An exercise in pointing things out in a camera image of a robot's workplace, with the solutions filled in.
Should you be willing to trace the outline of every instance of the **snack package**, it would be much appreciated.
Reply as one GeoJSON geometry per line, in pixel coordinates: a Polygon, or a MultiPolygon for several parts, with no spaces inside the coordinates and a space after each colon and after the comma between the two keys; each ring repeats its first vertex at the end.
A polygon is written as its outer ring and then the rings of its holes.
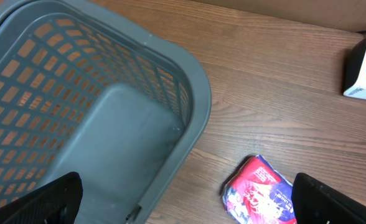
{"type": "Polygon", "coordinates": [[[225,186],[223,206],[240,224],[295,224],[292,184],[257,155],[225,186]]]}

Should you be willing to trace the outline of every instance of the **wood grain surface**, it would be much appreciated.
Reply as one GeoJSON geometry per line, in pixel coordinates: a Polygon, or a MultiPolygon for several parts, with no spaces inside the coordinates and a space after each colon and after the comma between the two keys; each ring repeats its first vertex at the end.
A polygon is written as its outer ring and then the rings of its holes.
{"type": "Polygon", "coordinates": [[[93,0],[204,66],[207,128],[148,223],[234,223],[218,192],[247,155],[366,205],[366,101],[342,96],[344,59],[363,37],[183,0],[93,0]]]}

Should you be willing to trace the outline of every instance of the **gray plastic laundry basket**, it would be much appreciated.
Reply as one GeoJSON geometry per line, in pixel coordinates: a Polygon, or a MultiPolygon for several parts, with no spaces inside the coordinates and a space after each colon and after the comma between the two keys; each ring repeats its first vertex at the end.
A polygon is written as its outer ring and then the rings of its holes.
{"type": "Polygon", "coordinates": [[[76,223],[144,223],[210,107],[191,54],[111,11],[0,6],[0,207],[76,171],[76,223]]]}

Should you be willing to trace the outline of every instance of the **black object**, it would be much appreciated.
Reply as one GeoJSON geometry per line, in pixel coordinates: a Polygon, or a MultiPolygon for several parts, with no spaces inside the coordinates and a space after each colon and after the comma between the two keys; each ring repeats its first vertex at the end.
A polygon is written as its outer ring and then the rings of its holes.
{"type": "Polygon", "coordinates": [[[366,206],[299,173],[292,196],[298,224],[366,224],[366,206]]]}
{"type": "Polygon", "coordinates": [[[82,193],[78,173],[68,173],[0,208],[0,224],[73,224],[82,193]]]}

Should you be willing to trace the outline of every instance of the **wall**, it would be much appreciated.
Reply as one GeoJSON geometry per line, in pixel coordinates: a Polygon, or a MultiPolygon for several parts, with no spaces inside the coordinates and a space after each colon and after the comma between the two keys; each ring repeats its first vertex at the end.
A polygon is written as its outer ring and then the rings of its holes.
{"type": "Polygon", "coordinates": [[[366,30],[366,0],[192,0],[348,31],[366,30]]]}

